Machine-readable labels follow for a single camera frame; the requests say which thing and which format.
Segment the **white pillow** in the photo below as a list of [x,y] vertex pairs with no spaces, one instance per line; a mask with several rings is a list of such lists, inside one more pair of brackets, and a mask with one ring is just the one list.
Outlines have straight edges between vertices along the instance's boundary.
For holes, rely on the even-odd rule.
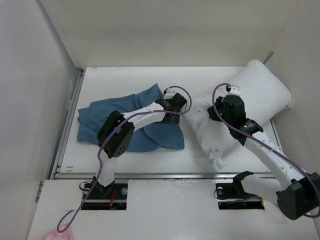
[[[289,89],[259,60],[251,60],[238,74],[227,80],[231,85],[239,86],[240,97],[244,102],[246,116],[263,126],[277,113],[294,105]],[[213,165],[222,169],[225,162],[222,155],[238,141],[234,139],[227,126],[210,119],[208,108],[213,105],[212,97],[226,95],[226,89],[220,87],[192,98],[191,110],[183,117],[194,131],[202,151]]]

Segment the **blue pillowcase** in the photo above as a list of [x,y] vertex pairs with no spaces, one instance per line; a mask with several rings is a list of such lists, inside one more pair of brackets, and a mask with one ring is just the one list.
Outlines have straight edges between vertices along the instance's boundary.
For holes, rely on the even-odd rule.
[[[164,97],[158,84],[140,93],[91,102],[78,110],[77,141],[98,144],[97,134],[113,111],[127,113],[139,110]],[[159,148],[183,150],[185,140],[179,124],[156,122],[133,133],[128,152],[147,153]]]

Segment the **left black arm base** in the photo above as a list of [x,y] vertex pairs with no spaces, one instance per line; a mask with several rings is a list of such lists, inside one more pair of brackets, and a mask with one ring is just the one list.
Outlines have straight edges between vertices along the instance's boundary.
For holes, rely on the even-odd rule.
[[127,209],[128,183],[111,183],[105,188],[97,184],[84,204],[81,210],[88,211],[122,211]]

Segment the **aluminium rail frame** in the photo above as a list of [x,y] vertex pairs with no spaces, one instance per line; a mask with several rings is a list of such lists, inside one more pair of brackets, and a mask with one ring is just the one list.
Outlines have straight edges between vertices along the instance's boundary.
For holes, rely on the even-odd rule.
[[[98,147],[77,142],[78,110],[91,102],[139,93],[154,84],[164,90],[175,86],[184,96],[212,92],[241,70],[239,66],[147,66],[88,67],[76,82],[68,102],[67,118],[59,139],[57,154],[49,174],[50,180],[88,180],[99,168]],[[217,169],[198,145],[197,138],[181,119],[185,139],[184,150],[160,148],[149,153],[126,152],[116,159],[114,176],[117,181],[130,179],[230,179],[244,171],[271,179],[273,174],[249,150],[237,144],[227,151]]]

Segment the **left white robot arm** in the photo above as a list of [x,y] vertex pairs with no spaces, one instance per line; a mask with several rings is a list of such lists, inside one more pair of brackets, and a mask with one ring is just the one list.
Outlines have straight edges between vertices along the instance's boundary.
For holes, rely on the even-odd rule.
[[97,134],[99,151],[109,159],[118,158],[129,150],[148,151],[150,140],[157,148],[184,149],[179,123],[181,115],[190,109],[187,102],[173,92],[132,112],[111,112]]

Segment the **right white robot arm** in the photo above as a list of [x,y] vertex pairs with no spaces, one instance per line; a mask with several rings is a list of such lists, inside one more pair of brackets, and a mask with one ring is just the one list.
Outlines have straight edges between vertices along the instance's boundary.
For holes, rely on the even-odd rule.
[[233,194],[259,196],[276,204],[290,220],[297,220],[320,206],[320,176],[309,174],[276,149],[263,128],[247,118],[245,103],[237,95],[218,97],[207,110],[210,119],[224,123],[230,135],[251,151],[275,176],[267,181],[250,171],[238,174]]

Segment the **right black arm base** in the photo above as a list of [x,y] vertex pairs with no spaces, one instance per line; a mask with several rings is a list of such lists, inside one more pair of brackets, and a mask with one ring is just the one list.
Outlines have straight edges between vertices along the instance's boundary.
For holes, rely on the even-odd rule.
[[264,210],[262,198],[246,193],[233,182],[216,182],[213,196],[218,200],[219,210]]

